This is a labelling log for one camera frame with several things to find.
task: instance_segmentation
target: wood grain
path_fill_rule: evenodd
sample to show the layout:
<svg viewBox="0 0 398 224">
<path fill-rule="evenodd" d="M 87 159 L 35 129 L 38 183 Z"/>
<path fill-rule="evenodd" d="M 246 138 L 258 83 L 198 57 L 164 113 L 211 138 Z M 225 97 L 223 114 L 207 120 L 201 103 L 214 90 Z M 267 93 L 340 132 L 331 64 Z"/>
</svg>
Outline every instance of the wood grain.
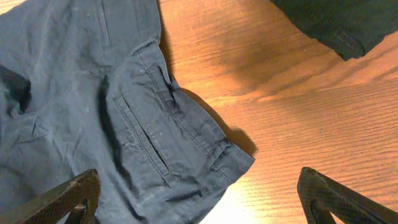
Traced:
<svg viewBox="0 0 398 224">
<path fill-rule="evenodd" d="M 267 0 L 159 0 L 179 84 L 253 153 L 202 223 L 305 223 L 310 166 L 398 211 L 398 33 L 342 61 Z M 0 13 L 21 0 L 0 0 Z"/>
</svg>

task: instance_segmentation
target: clothing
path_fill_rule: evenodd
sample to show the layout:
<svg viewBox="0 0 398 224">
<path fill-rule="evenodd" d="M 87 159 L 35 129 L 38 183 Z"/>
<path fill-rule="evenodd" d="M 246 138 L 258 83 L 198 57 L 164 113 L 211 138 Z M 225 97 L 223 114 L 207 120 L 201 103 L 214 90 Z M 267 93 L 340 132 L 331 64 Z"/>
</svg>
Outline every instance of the clothing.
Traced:
<svg viewBox="0 0 398 224">
<path fill-rule="evenodd" d="M 0 213 L 96 169 L 101 223 L 197 223 L 254 159 L 169 76 L 155 0 L 0 16 Z"/>
<path fill-rule="evenodd" d="M 344 60 L 360 58 L 398 30 L 396 0 L 271 0 L 307 36 Z"/>
</svg>

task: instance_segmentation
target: wooden floor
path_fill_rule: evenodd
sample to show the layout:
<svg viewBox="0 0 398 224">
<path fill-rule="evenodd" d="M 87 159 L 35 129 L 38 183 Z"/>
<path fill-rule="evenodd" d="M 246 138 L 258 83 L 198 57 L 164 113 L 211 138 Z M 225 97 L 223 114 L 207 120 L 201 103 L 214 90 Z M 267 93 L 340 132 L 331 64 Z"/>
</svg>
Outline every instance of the wooden floor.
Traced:
<svg viewBox="0 0 398 224">
<path fill-rule="evenodd" d="M 170 71 L 256 158 L 203 223 L 305 223 L 303 166 L 398 211 L 398 33 L 344 62 L 268 0 L 160 8 Z"/>
</svg>

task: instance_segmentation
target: pocket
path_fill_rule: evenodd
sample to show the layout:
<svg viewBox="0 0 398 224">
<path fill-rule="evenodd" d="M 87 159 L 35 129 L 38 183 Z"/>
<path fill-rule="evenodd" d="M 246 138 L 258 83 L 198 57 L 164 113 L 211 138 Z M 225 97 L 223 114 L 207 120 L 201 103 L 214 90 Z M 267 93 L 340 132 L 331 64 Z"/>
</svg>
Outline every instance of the pocket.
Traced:
<svg viewBox="0 0 398 224">
<path fill-rule="evenodd" d="M 162 153 L 152 144 L 150 139 L 150 133 L 145 130 L 140 122 L 138 122 L 137 116 L 130 104 L 127 102 L 126 98 L 122 95 L 116 99 L 116 104 L 119 106 L 120 110 L 123 112 L 123 116 L 129 125 L 129 129 L 132 130 L 131 134 L 140 145 L 143 153 L 149 158 L 151 163 L 155 166 L 157 171 L 162 175 L 166 176 L 169 174 L 170 169 L 167 165 Z"/>
<path fill-rule="evenodd" d="M 98 13 L 99 29 L 101 30 L 101 39 L 104 47 L 111 45 L 109 39 L 108 26 L 106 24 L 105 10 L 102 0 L 96 0 L 96 9 Z"/>
</svg>

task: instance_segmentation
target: dark green cloth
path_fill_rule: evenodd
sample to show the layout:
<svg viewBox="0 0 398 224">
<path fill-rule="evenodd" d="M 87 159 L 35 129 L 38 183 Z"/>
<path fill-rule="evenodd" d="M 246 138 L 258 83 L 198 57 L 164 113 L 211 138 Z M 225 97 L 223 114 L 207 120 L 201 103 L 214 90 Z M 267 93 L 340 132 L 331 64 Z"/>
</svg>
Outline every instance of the dark green cloth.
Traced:
<svg viewBox="0 0 398 224">
<path fill-rule="evenodd" d="M 366 55 L 398 30 L 398 0 L 271 0 L 307 36 L 344 60 Z"/>
</svg>

